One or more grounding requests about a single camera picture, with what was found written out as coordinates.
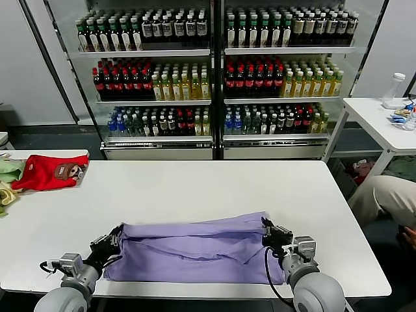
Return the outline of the bystander bare hand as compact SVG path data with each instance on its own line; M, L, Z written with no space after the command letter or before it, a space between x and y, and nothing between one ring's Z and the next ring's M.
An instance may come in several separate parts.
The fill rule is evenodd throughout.
M413 251L416 250L416 231L410 227L404 227L402 234L406 242L409 244Z

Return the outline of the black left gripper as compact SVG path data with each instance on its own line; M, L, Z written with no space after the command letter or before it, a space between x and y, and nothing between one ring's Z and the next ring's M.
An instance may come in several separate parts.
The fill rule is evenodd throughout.
M88 256L88 265L95 269L105 267L120 260L121 227L113 228L110 233L98 237L90 243L91 253Z

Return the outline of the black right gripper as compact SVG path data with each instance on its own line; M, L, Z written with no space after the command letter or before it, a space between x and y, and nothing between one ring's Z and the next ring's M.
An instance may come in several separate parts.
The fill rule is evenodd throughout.
M261 217L261 222L265 229L262 238L263 246L270 248L275 258L285 257L287 252L284 247L292 244L293 232L281 226L274 226L266 217Z

